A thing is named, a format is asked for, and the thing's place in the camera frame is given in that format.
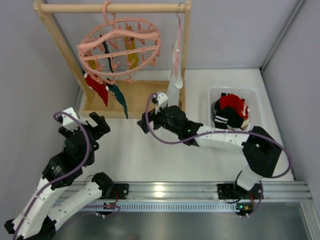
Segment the red sock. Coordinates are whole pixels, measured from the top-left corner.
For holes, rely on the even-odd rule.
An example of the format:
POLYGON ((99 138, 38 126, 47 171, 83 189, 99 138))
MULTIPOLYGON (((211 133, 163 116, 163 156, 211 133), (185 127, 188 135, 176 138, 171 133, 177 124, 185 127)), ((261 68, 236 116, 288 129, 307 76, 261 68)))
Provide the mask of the red sock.
POLYGON ((98 83, 88 73, 84 73, 83 76, 87 86, 98 94, 104 105, 107 107, 109 101, 109 92, 106 89, 106 85, 104 83, 98 83))
POLYGON ((243 119, 249 118, 250 108, 243 98, 235 94, 222 95, 219 99, 219 107, 222 111, 234 110, 243 119))

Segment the pink round clip hanger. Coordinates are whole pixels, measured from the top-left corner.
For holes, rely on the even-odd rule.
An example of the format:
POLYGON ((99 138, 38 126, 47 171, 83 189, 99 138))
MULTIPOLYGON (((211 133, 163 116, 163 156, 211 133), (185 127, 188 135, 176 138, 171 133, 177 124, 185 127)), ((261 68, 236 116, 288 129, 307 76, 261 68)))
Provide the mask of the pink round clip hanger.
POLYGON ((106 1, 102 6, 104 23, 91 30, 77 45, 84 71, 98 83, 115 84, 116 79, 132 83, 132 75, 147 65, 156 66, 162 43, 159 29, 151 22, 137 17, 109 18, 106 1), (96 60, 92 70, 88 60, 96 60))

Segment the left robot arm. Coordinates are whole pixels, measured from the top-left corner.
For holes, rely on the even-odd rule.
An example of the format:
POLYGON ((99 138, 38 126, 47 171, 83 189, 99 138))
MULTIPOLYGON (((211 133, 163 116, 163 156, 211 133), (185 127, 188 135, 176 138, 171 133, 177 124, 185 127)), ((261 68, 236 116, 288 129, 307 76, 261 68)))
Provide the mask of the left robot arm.
POLYGON ((78 117, 72 107, 54 114, 54 119, 62 125, 58 132, 65 137, 64 148, 48 161, 23 211, 4 224, 14 240, 51 240, 87 204, 111 194, 113 180, 98 172, 81 190, 56 204, 62 193, 83 174, 83 168, 95 162, 97 141, 111 131, 103 116, 96 112, 89 116, 96 126, 78 117))

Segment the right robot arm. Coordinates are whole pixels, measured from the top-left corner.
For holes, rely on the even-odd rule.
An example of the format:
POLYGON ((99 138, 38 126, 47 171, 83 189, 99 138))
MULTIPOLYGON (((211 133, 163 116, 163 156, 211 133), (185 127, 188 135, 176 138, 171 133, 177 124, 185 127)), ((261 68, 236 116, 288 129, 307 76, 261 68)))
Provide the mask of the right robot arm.
POLYGON ((260 126, 254 126, 249 131, 213 128, 189 120, 178 106, 145 112, 137 121, 137 125, 145 134, 163 128, 175 134, 179 144, 212 147, 243 155, 246 166, 234 182, 235 188, 243 192, 252 190, 263 178, 274 178, 275 168, 283 151, 272 136, 260 126))

